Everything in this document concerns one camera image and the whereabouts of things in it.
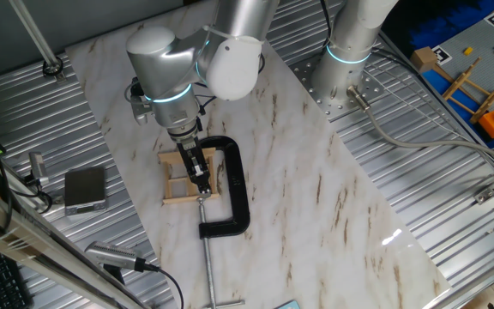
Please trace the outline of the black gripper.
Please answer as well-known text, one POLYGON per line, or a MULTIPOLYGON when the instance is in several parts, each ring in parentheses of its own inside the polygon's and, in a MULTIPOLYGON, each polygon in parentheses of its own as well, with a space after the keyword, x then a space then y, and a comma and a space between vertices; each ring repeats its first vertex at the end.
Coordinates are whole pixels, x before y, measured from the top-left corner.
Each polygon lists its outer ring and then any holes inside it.
POLYGON ((202 147, 197 137, 187 138, 177 143, 178 151, 192 183, 195 183, 200 194, 211 194, 209 182, 210 174, 207 173, 207 163, 203 161, 202 147))

